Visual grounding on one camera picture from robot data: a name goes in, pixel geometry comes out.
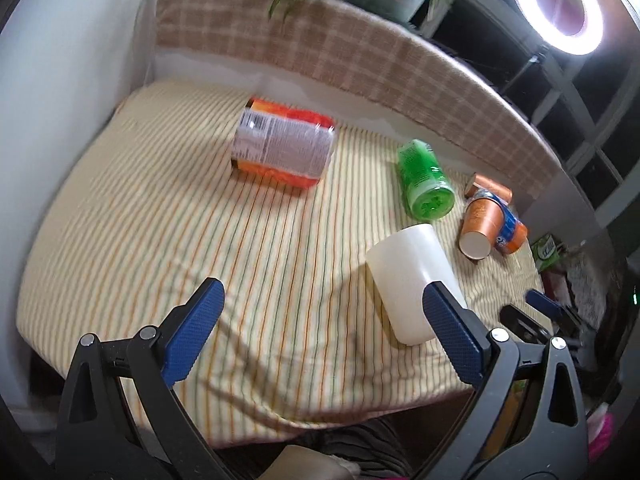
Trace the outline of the blue orange paper cup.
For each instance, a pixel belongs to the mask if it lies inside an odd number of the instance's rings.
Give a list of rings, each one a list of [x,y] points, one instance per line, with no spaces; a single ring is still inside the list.
[[[508,205],[499,200],[494,194],[480,191],[473,198],[474,200],[487,198],[500,206],[503,213],[503,222],[496,238],[496,247],[503,255],[512,255],[517,252],[527,240],[528,229],[526,225],[511,211]]]

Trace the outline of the white plastic cup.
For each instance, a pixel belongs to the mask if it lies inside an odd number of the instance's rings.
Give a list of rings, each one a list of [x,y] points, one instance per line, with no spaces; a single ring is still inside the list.
[[[396,339],[406,346],[435,337],[422,307],[424,288],[444,284],[466,305],[454,270],[432,226],[410,226],[384,238],[364,255]]]

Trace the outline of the orange paper cup front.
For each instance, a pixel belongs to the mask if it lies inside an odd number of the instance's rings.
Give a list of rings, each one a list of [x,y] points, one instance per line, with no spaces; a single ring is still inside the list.
[[[488,257],[503,221],[502,207],[493,198],[481,197],[469,202],[458,239],[460,252],[475,261]]]

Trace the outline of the green plastic tea cup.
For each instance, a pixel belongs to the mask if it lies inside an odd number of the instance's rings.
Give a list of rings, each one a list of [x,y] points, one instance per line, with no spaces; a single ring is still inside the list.
[[[420,222],[433,222],[454,208],[456,194],[430,144],[413,139],[397,150],[400,187],[408,213]]]

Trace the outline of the orange labelled noodle cup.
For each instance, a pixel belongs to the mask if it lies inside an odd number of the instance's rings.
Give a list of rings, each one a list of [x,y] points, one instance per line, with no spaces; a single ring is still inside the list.
[[[332,118],[251,98],[235,130],[230,162],[235,170],[306,190],[326,172],[334,140]]]

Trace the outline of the white lace cloth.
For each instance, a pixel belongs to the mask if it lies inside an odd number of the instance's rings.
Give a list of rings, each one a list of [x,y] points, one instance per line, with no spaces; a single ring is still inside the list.
[[[565,271],[579,315],[599,328],[608,307],[612,270],[580,252],[565,259]]]

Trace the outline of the green cardboard box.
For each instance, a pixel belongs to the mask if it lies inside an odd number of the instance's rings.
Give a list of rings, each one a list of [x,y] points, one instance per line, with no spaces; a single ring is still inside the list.
[[[539,273],[553,266],[560,258],[558,244],[550,233],[544,234],[530,246]]]

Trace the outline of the yellow striped table cloth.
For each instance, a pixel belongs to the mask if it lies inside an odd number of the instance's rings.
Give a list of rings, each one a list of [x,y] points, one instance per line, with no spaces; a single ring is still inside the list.
[[[86,333],[158,324],[206,278],[224,312],[176,393],[215,448],[283,441],[463,390],[442,346],[393,335],[364,256],[410,226],[397,143],[341,124],[309,190],[230,164],[244,92],[165,80],[116,108],[26,263],[21,336],[59,373]]]

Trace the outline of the beige plaid blanket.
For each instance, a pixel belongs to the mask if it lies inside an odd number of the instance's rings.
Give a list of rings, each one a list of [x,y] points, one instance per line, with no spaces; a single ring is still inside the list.
[[[156,43],[230,56],[361,96],[432,130],[538,197],[562,166],[480,76],[407,29],[340,0],[156,0]]]

